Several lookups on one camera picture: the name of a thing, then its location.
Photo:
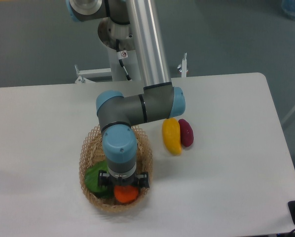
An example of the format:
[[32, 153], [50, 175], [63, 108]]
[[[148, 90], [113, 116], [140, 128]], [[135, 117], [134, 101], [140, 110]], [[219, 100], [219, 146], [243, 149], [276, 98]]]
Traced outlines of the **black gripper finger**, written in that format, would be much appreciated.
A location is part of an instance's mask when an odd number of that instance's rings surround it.
[[143, 172], [136, 175], [139, 188], [149, 188], [149, 173]]
[[98, 187], [99, 194], [104, 194], [110, 191], [110, 174], [107, 171], [99, 170], [98, 172]]

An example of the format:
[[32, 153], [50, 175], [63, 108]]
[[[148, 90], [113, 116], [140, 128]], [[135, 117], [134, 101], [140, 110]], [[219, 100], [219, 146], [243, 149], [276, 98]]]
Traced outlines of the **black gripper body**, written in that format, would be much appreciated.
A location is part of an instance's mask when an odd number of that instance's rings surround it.
[[138, 186], [138, 179], [136, 177], [136, 174], [133, 174], [127, 178], [121, 178], [121, 180], [119, 180], [118, 178], [115, 178], [112, 174], [110, 174], [109, 176], [109, 184], [108, 184], [108, 191], [109, 192], [113, 192], [114, 187], [115, 186], [134, 186], [137, 187]]

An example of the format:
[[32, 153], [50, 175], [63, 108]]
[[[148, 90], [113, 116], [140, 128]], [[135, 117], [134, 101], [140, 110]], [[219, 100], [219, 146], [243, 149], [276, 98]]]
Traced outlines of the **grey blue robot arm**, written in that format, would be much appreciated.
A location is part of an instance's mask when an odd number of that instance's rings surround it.
[[181, 88], [174, 87], [168, 71], [155, 1], [153, 0], [69, 0], [71, 17], [88, 21], [107, 17], [129, 26], [134, 40], [142, 94], [124, 97], [106, 91], [96, 100], [103, 150], [108, 170], [98, 172], [98, 186], [149, 186], [148, 172], [137, 173], [137, 139], [132, 126], [180, 116], [185, 111]]

